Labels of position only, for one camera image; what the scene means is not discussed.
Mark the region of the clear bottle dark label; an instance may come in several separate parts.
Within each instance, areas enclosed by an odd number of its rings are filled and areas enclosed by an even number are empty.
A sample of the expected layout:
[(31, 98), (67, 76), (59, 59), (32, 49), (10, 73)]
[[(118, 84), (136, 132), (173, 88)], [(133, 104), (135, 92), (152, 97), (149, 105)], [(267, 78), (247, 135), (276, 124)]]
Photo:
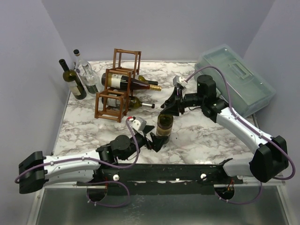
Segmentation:
[(91, 68), (89, 63), (82, 64), (83, 68), (83, 82), (87, 88), (87, 91), (92, 94), (96, 95), (98, 92), (101, 91), (100, 81), (97, 73)]

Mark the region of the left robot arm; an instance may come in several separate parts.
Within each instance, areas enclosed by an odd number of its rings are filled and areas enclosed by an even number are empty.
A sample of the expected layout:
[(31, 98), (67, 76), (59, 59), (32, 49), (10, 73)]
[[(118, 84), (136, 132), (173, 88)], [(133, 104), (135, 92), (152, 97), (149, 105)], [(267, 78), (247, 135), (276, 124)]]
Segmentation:
[(156, 152), (162, 148), (168, 138), (155, 135), (152, 133), (153, 128), (146, 125), (144, 130), (130, 129), (131, 137), (119, 135), (96, 150), (69, 157), (45, 156), (42, 151), (33, 152), (18, 166), (19, 175), (15, 183), (19, 185), (19, 193), (29, 194), (50, 184), (72, 181), (99, 185), (104, 179), (99, 169), (128, 169), (136, 162), (119, 165), (118, 160), (127, 160), (133, 154), (138, 156), (143, 146)]

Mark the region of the green bottle white label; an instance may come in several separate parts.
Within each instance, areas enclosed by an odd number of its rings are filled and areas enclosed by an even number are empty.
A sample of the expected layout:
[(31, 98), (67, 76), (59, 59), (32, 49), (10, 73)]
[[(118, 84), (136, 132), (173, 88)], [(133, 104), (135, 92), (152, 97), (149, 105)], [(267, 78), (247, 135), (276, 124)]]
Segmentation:
[(77, 73), (74, 70), (69, 69), (66, 61), (64, 59), (59, 60), (59, 64), (63, 69), (63, 79), (67, 83), (71, 93), (77, 100), (83, 100), (86, 98), (87, 93), (84, 86), (79, 79)]

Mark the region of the clear wine bottle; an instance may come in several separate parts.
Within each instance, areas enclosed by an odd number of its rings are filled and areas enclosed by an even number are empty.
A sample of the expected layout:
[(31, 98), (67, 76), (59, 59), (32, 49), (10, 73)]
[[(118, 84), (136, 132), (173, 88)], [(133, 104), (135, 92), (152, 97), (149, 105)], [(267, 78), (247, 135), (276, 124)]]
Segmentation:
[(73, 50), (73, 53), (76, 57), (75, 72), (79, 75), (80, 78), (82, 78), (84, 74), (84, 68), (91, 67), (91, 65), (88, 61), (81, 57), (78, 49)]

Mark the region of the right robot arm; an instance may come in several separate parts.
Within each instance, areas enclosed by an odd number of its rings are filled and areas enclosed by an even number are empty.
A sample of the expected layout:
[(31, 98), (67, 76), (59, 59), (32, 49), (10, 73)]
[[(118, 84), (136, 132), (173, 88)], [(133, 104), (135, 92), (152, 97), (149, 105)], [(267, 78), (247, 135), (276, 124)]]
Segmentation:
[(241, 117), (229, 104), (217, 97), (216, 83), (210, 75), (197, 78), (197, 92), (186, 94), (182, 76), (173, 79), (174, 91), (162, 105), (162, 114), (179, 116), (186, 108), (200, 107), (202, 113), (239, 138), (253, 153), (245, 159), (229, 159), (216, 171), (218, 182), (225, 184), (235, 176), (251, 176), (266, 183), (289, 166), (283, 137), (273, 137)]

